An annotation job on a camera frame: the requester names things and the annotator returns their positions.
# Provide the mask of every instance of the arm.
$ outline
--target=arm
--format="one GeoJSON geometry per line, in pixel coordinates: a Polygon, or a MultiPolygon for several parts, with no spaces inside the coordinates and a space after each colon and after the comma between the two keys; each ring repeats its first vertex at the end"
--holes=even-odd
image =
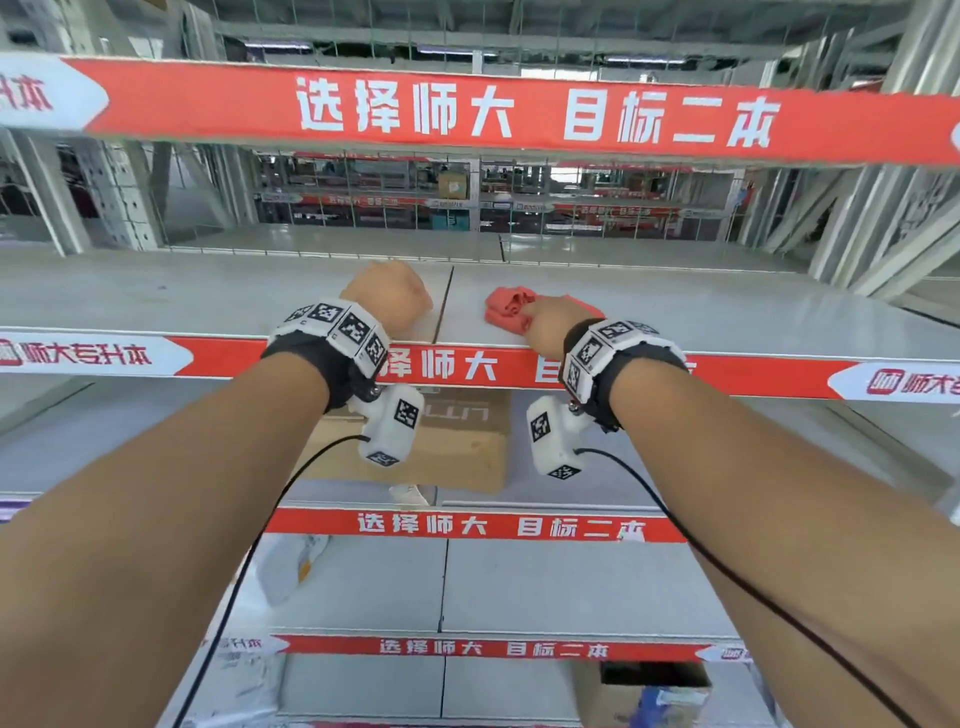
{"type": "MultiPolygon", "coordinates": [[[[539,306],[524,311],[531,344],[562,358],[566,332],[589,314],[539,306]]],[[[960,723],[960,530],[670,365],[629,364],[611,406],[667,506],[721,562],[924,728],[960,723]]],[[[819,648],[700,563],[795,728],[900,726],[819,648]]]]}
{"type": "MultiPolygon", "coordinates": [[[[342,297],[388,332],[430,305],[399,263],[342,297]]],[[[0,725],[156,725],[328,397],[270,356],[0,529],[0,725]]]]}

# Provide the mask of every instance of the person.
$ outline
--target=person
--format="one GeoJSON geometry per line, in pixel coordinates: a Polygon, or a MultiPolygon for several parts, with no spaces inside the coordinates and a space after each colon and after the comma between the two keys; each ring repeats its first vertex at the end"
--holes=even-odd
{"type": "MultiPolygon", "coordinates": [[[[341,298],[392,334],[431,306],[398,262],[367,268],[341,298]]],[[[549,298],[525,313],[530,346],[550,359],[590,315],[549,298]]],[[[0,725],[156,724],[331,389],[305,358],[267,356],[0,529],[0,725]]],[[[960,725],[960,533],[946,518],[675,366],[631,361],[610,403],[668,507],[722,562],[924,728],[960,725]]],[[[900,725],[701,564],[796,728],[900,725]]]]}

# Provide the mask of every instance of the black cable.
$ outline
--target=black cable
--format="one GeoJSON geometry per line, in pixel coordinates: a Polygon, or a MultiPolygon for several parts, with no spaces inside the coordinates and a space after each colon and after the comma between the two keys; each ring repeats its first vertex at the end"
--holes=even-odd
{"type": "MultiPolygon", "coordinates": [[[[366,435],[347,435],[347,437],[341,437],[339,440],[334,440],[332,443],[327,443],[313,453],[310,458],[303,463],[303,465],[297,468],[297,471],[290,476],[287,484],[283,486],[283,490],[280,491],[280,497],[276,499],[276,505],[270,512],[270,518],[274,516],[274,511],[280,505],[283,497],[287,495],[287,491],[290,490],[290,486],[296,483],[297,478],[303,475],[303,471],[313,465],[313,462],[325,452],[335,448],[341,443],[345,443],[347,440],[360,440],[368,443],[370,438],[366,435]]],[[[260,539],[263,537],[263,532],[267,530],[267,524],[270,522],[270,518],[268,518],[263,524],[263,528],[260,529],[260,532],[256,534],[256,538],[253,539],[250,550],[247,551],[247,556],[244,558],[243,564],[240,566],[240,571],[237,574],[236,581],[233,584],[233,589],[230,590],[230,596],[227,600],[227,608],[224,610],[224,615],[220,618],[220,624],[217,625],[217,631],[214,633],[213,639],[210,641],[210,648],[206,651],[204,663],[200,665],[200,672],[198,672],[197,677],[193,679],[193,684],[190,686],[190,692],[186,694],[186,698],[183,700],[183,705],[180,706],[180,712],[177,713],[177,717],[174,719],[173,728],[182,728],[183,722],[186,720],[186,714],[190,711],[190,706],[193,705],[193,699],[197,696],[197,691],[200,689],[200,685],[206,677],[206,671],[210,667],[210,663],[213,662],[213,655],[217,652],[217,645],[220,644],[220,640],[224,636],[224,630],[227,628],[227,620],[230,619],[230,612],[233,611],[233,603],[237,600],[237,595],[240,593],[240,585],[243,584],[244,577],[247,575],[247,568],[250,566],[250,563],[253,559],[253,553],[260,544],[260,539]]]]}
{"type": "Polygon", "coordinates": [[[677,530],[680,531],[681,535],[687,540],[687,542],[695,548],[701,556],[703,556],[707,561],[717,569],[720,573],[730,579],[736,586],[746,592],[748,595],[752,596],[756,601],[762,604],[764,607],[769,609],[791,627],[800,632],[804,637],[810,640],[812,643],[816,644],[820,649],[827,653],[831,658],[833,658],[836,663],[842,667],[847,673],[850,674],[853,679],[855,679],[860,685],[867,689],[870,694],[875,697],[880,703],[890,711],[903,725],[907,728],[923,728],[917,720],[907,713],[903,708],[898,705],[890,695],[888,695],[883,688],[881,688],[877,683],[871,680],[867,675],[865,675],[860,669],[854,665],[850,660],[841,655],[833,645],[820,637],[816,632],[811,630],[809,627],[805,626],[799,619],[787,612],[783,607],[781,607],[777,602],[771,599],[769,596],[761,592],[757,587],[751,584],[749,581],[744,579],[738,573],[733,571],[730,567],[724,564],[720,559],[714,556],[710,550],[704,546],[696,536],[690,533],[686,526],[680,523],[680,520],[670,513],[670,510],[666,507],[663,501],[660,499],[660,496],[654,491],[650,484],[644,479],[644,477],[627,465],[623,460],[618,458],[616,455],[610,454],[605,450],[594,449],[594,448],[576,448],[573,451],[575,454],[579,455],[583,452],[594,452],[598,455],[603,455],[604,457],[610,458],[614,463],[619,465],[630,475],[636,478],[637,482],[643,486],[644,490],[650,494],[650,497],[654,500],[657,507],[663,511],[663,515],[676,526],[677,530]]]}

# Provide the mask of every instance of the fist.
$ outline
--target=fist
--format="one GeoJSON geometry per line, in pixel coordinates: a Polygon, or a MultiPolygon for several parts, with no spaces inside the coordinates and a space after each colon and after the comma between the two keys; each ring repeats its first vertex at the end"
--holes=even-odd
{"type": "Polygon", "coordinates": [[[527,344],[541,356],[554,361],[564,360],[564,339],[581,321],[595,316],[578,303],[565,298],[537,296],[523,306],[520,313],[530,317],[527,344]]]}
{"type": "Polygon", "coordinates": [[[392,339],[433,308],[420,276],[399,260],[371,263],[349,283],[340,298],[366,308],[392,339]]]}

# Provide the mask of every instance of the red cloth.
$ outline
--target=red cloth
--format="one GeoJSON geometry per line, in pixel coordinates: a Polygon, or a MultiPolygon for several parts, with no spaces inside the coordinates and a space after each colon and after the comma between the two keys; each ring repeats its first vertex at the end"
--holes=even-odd
{"type": "MultiPolygon", "coordinates": [[[[597,318],[606,318],[599,308],[578,301],[572,296],[564,296],[564,298],[578,303],[597,318]]],[[[487,311],[484,313],[484,321],[522,336],[530,327],[530,317],[521,314],[520,309],[536,300],[537,294],[523,286],[497,288],[487,297],[487,311]]]]}

